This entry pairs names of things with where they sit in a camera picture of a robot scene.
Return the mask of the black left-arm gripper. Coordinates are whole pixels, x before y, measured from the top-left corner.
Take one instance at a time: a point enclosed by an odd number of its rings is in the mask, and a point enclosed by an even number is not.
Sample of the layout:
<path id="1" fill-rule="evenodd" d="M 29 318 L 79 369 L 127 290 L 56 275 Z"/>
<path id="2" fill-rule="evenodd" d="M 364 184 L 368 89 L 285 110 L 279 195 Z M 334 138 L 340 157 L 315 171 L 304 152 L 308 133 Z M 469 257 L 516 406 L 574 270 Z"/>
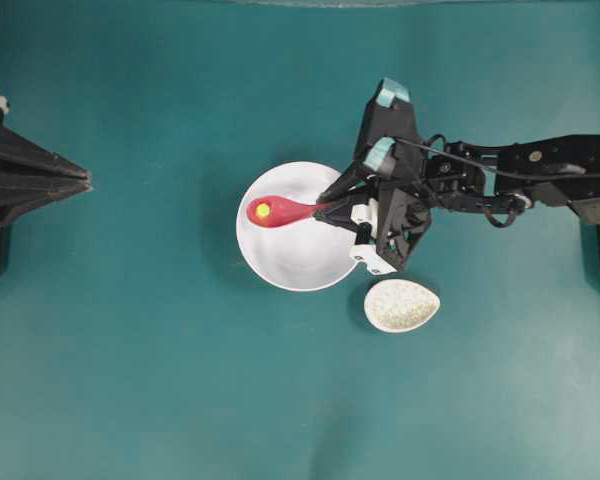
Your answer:
<path id="1" fill-rule="evenodd" d="M 0 95 L 0 169 L 76 179 L 0 179 L 0 275 L 8 265 L 11 228 L 22 215 L 92 190 L 86 169 L 4 127 L 9 103 Z"/>

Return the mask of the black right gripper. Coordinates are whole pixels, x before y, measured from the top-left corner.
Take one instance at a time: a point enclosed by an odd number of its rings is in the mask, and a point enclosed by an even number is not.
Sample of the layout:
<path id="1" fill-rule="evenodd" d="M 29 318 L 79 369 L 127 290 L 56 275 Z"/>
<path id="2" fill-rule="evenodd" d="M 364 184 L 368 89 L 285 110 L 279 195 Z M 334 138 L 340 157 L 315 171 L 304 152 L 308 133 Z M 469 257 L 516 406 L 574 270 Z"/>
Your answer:
<path id="1" fill-rule="evenodd" d="M 420 142 L 408 89 L 382 79 L 366 105 L 355 164 L 318 197 L 327 204 L 313 218 L 356 233 L 350 257 L 373 275 L 402 270 L 431 224 Z"/>

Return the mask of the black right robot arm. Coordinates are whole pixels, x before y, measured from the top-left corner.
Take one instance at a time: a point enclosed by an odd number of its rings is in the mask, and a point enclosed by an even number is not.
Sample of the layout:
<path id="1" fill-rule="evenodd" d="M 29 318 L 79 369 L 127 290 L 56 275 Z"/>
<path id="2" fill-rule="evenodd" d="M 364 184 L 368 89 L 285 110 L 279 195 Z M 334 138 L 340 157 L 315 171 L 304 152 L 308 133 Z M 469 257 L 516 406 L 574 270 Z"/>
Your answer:
<path id="1" fill-rule="evenodd" d="M 506 146 L 422 138 L 409 91 L 382 79 L 368 101 L 351 165 L 317 199 L 314 218 L 356 235 L 370 273 L 402 270 L 444 209 L 507 228 L 537 203 L 600 225 L 600 135 Z"/>

